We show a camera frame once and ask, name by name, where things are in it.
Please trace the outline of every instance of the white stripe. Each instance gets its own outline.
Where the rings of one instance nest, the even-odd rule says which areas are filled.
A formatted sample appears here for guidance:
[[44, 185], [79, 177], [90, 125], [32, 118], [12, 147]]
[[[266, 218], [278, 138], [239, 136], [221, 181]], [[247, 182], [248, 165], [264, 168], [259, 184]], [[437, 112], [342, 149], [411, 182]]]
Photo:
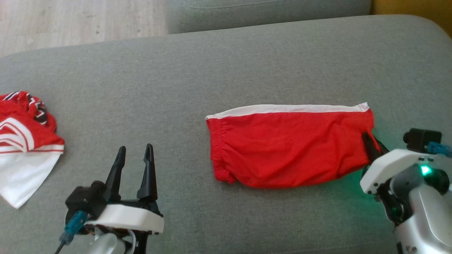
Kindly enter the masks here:
[[0, 146], [0, 153], [1, 152], [14, 152], [14, 151], [22, 151], [22, 150], [18, 149], [16, 144], [14, 144], [14, 146]]
[[28, 104], [29, 106], [36, 102], [36, 100], [33, 98], [33, 96], [30, 96], [30, 97], [31, 97], [31, 99], [30, 99], [30, 103]]
[[[9, 142], [9, 141], [2, 141], [8, 144], [11, 144], [12, 146], [0, 146], [0, 153], [1, 152], [15, 152], [15, 151], [22, 151], [26, 152], [25, 150], [19, 149], [16, 144]], [[33, 151], [48, 151], [48, 150], [64, 150], [64, 145], [47, 145], [47, 146], [41, 146], [37, 149], [34, 149]]]
[[41, 146], [39, 148], [34, 149], [33, 151], [40, 151], [40, 150], [64, 150], [64, 145]]
[[33, 136], [31, 135], [31, 132], [28, 130], [28, 128], [25, 125], [23, 125], [21, 122], [17, 121], [14, 118], [7, 118], [3, 122], [0, 122], [0, 128], [2, 128], [3, 126], [9, 127], [19, 137], [23, 136], [25, 142], [27, 142], [28, 150], [34, 149]]
[[13, 98], [14, 96], [16, 96], [19, 92], [20, 92], [20, 91], [10, 93], [10, 94], [9, 94], [8, 96], [6, 96], [3, 100], [10, 100], [10, 99]]
[[366, 112], [369, 109], [367, 102], [356, 106], [334, 106], [334, 105], [273, 105], [261, 104], [233, 108], [221, 113], [206, 116], [206, 120], [211, 118], [240, 117], [252, 114], [267, 113], [328, 113], [328, 112]]
[[40, 109], [38, 109], [38, 112], [41, 112], [41, 113], [39, 115], [35, 115], [36, 118], [38, 118], [38, 117], [42, 116], [43, 114], [45, 114], [45, 112], [40, 110]]
[[1, 122], [0, 123], [0, 130], [4, 127], [8, 127], [10, 130], [12, 130], [15, 134], [1, 134], [1, 139], [11, 139], [19, 144], [13, 144], [13, 143], [9, 143], [13, 146], [16, 146], [17, 148], [19, 148], [21, 151], [26, 152], [27, 151], [27, 143], [25, 142], [25, 137], [18, 131], [18, 129], [16, 128], [16, 126], [10, 124], [9, 122]]
[[24, 140], [15, 134], [1, 134], [0, 143], [1, 142], [8, 143], [22, 152], [27, 151], [27, 148], [24, 146]]

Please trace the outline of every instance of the red shorts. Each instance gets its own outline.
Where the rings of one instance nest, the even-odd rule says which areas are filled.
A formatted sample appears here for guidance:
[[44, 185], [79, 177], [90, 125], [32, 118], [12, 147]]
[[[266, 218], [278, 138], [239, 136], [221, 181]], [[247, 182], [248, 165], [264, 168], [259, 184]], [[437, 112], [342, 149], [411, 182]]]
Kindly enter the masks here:
[[361, 135], [374, 126], [367, 103], [253, 105], [206, 121], [216, 179], [256, 188], [319, 184], [362, 168]]

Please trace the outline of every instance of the gray fabric upholstery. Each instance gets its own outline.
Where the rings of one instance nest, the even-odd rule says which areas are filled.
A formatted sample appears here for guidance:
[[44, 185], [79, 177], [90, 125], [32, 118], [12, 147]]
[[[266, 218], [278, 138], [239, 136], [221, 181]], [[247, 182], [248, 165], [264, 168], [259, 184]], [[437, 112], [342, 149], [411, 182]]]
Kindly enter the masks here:
[[167, 0], [168, 33], [368, 15], [371, 0]]
[[[360, 172], [281, 190], [217, 182], [206, 115], [259, 104], [368, 101], [374, 133], [404, 147], [411, 127], [452, 143], [452, 41], [414, 16], [361, 16], [23, 52], [1, 59], [0, 94], [23, 89], [58, 121], [66, 152], [19, 210], [0, 202], [5, 253], [53, 253], [65, 198], [105, 180], [127, 147], [121, 194], [134, 198], [154, 145], [165, 232], [149, 253], [391, 254], [392, 226]], [[90, 236], [63, 254], [85, 253]]]

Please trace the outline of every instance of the black cable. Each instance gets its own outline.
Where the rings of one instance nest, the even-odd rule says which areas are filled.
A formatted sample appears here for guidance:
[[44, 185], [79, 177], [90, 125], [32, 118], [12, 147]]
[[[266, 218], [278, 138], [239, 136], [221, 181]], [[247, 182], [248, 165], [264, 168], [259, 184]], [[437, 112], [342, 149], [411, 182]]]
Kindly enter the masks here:
[[61, 243], [60, 243], [60, 246], [58, 246], [58, 248], [57, 248], [55, 254], [60, 253], [60, 251], [61, 251], [61, 249], [62, 249], [63, 247], [64, 247], [64, 242], [61, 242]]

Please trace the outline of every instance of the red and white shirt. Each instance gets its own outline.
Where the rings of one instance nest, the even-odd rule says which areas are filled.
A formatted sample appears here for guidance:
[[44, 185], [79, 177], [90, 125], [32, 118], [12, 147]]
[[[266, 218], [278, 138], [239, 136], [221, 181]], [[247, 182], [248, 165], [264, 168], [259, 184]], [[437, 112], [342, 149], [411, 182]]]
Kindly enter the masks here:
[[21, 207], [64, 151], [55, 118], [26, 91], [0, 95], [0, 194]]

